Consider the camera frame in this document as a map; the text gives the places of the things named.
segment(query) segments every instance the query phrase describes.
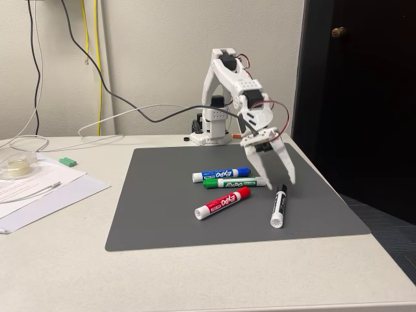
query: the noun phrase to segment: white wall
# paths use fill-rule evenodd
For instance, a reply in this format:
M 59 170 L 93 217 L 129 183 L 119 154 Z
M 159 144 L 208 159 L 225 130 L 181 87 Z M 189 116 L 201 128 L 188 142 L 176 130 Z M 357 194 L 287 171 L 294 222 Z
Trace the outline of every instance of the white wall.
M 79 1 L 66 4 L 75 38 L 83 43 Z M 232 47 L 249 56 L 250 73 L 292 112 L 303 7 L 304 0 L 103 0 L 112 89 L 137 106 L 199 104 L 212 48 Z M 26 2 L 0 1 L 0 12 L 0 138 L 6 138 L 32 113 L 36 70 Z M 96 120 L 96 73 L 70 41 L 60 0 L 38 2 L 38 25 L 45 71 L 40 134 L 76 135 Z M 115 112 L 127 109 L 114 100 Z M 146 112 L 159 118 L 173 110 Z M 279 125 L 283 111 L 275 110 Z M 131 113 L 117 119 L 116 129 L 126 135 L 185 134 L 195 114 L 152 124 Z
M 79 1 L 66 3 L 74 36 L 83 42 Z M 10 138 L 33 113 L 38 74 L 31 54 L 27 2 L 0 1 L 0 12 L 0 138 Z M 85 66 L 83 55 L 70 41 L 60 0 L 38 1 L 37 20 L 44 58 L 40 134 L 76 135 L 78 128 L 96 119 L 98 88 L 92 67 Z M 32 122 L 25 134 L 34 130 Z

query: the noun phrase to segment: gray carpet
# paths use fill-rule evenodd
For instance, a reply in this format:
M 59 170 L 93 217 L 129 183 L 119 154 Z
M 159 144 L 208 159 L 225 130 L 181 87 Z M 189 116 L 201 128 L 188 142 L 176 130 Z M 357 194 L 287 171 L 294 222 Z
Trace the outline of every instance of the gray carpet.
M 340 194 L 416 285 L 416 226 Z

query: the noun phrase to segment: dark door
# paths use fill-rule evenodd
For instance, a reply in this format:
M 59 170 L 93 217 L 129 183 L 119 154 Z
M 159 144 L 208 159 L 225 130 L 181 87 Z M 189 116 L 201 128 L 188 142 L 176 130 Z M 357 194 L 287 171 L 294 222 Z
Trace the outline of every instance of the dark door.
M 319 123 L 309 130 L 315 141 L 307 155 L 337 192 L 416 224 L 416 2 L 332 5 L 322 94 L 311 116 Z M 308 133 L 296 123 L 302 147 Z

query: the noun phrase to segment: white robotic arm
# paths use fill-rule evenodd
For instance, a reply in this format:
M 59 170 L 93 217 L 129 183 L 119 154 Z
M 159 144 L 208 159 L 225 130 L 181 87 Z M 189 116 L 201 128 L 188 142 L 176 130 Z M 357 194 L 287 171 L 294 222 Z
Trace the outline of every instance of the white robotic arm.
M 222 85 L 222 97 L 213 97 L 215 89 Z M 240 109 L 241 116 L 256 131 L 252 131 L 239 119 L 239 128 L 242 135 L 241 146 L 244 147 L 248 160 L 263 177 L 269 189 L 272 185 L 260 157 L 260 152 L 274 150 L 286 167 L 291 182 L 295 183 L 294 166 L 287 153 L 285 144 L 280 138 L 277 128 L 268 128 L 273 119 L 273 112 L 266 93 L 258 80 L 251 79 L 240 60 L 236 58 L 233 49 L 213 49 L 211 64 L 203 84 L 202 105 L 210 107 L 224 107 L 224 104 L 233 102 L 236 109 Z M 203 109 L 202 130 L 193 132 L 191 140 L 197 144 L 226 144 L 231 139 L 226 133 L 226 120 L 228 115 L 213 109 Z

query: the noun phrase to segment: dry erase marker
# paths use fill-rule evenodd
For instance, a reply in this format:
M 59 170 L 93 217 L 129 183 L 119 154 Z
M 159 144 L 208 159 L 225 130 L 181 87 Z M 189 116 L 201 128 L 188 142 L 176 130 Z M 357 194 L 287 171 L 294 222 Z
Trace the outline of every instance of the dry erase marker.
M 236 179 L 213 179 L 207 178 L 202 181 L 207 189 L 216 187 L 264 187 L 266 181 L 262 177 L 239 177 Z
M 285 214 L 286 206 L 286 193 L 287 187 L 283 184 L 282 187 L 278 188 L 276 199 L 274 200 L 273 214 L 272 219 L 270 220 L 270 224 L 273 228 L 276 229 L 281 228 L 283 225 L 283 215 Z
M 250 174 L 250 168 L 248 167 L 237 167 L 236 169 L 217 169 L 197 172 L 192 174 L 192 180 L 194 183 L 201 182 L 209 177 L 247 177 Z
M 204 206 L 195 209 L 195 216 L 198 220 L 202 220 L 221 209 L 239 202 L 248 195 L 250 195 L 250 189 L 248 187 L 239 188 L 235 192 L 230 192 L 215 200 L 208 201 Z

